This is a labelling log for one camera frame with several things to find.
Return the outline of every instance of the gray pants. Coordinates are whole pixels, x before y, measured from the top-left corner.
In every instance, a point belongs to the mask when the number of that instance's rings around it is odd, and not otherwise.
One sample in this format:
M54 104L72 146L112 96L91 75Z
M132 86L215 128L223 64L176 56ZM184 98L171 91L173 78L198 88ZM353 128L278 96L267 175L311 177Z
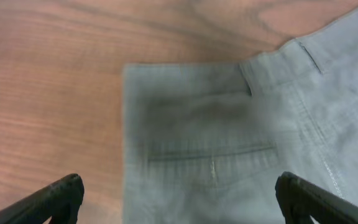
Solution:
M283 171L358 206L358 9L244 62L124 78L124 223L283 223Z

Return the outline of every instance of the wooden table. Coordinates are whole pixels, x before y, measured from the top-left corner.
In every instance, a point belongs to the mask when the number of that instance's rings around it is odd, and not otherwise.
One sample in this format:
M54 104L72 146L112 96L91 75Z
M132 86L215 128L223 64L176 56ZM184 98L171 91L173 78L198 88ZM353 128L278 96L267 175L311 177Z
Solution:
M0 209L76 172L79 223L120 223L125 63L247 59L357 5L0 0Z

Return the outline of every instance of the brown wood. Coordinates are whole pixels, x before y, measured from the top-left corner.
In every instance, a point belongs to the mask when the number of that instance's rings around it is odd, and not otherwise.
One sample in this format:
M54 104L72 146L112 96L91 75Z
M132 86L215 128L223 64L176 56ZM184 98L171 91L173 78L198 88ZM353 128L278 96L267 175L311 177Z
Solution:
M120 223L128 62L249 58L358 0L0 0L0 209L79 173L79 223Z

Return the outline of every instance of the shorts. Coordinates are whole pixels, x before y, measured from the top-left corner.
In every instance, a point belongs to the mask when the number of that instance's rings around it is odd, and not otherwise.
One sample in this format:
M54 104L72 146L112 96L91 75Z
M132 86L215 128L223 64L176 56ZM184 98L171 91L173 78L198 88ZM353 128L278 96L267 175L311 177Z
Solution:
M358 9L239 63L128 65L124 223L284 223L283 171L358 206Z

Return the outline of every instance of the folded garment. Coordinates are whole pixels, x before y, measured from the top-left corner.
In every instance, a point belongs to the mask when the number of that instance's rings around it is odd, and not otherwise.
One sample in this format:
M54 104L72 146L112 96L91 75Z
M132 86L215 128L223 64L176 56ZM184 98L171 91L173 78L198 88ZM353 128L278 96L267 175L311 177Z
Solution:
M283 223L283 171L358 206L358 9L239 63L128 65L124 223Z

